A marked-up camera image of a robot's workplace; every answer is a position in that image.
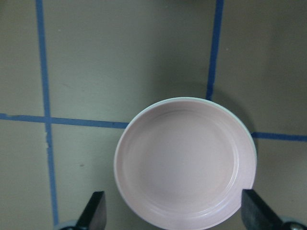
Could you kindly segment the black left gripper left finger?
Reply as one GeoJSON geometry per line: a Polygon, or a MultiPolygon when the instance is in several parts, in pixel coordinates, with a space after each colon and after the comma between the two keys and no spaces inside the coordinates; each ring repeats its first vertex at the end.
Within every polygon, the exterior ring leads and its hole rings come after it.
{"type": "Polygon", "coordinates": [[[76,223],[78,230],[104,230],[106,227],[105,192],[94,192],[76,223]]]}

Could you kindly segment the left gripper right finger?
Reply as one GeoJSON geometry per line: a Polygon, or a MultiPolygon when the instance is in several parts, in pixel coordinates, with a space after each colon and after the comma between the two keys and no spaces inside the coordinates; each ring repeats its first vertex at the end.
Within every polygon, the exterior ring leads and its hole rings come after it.
{"type": "Polygon", "coordinates": [[[241,219],[247,230],[287,230],[288,225],[253,189],[243,189],[241,219]]]}

